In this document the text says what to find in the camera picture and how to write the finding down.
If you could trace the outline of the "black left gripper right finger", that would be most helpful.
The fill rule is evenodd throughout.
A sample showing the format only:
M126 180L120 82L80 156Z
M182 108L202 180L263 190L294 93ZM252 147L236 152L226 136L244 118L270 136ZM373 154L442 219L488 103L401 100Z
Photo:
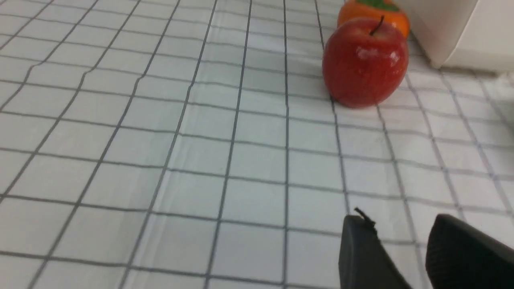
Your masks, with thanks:
M514 251L449 214L439 214L426 247L434 289L512 289Z

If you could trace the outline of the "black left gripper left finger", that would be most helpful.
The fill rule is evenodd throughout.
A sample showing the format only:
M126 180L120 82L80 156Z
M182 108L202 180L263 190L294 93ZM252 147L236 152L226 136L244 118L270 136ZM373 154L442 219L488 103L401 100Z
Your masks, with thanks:
M342 289L410 289L380 241L375 222L359 208L343 220L339 252Z

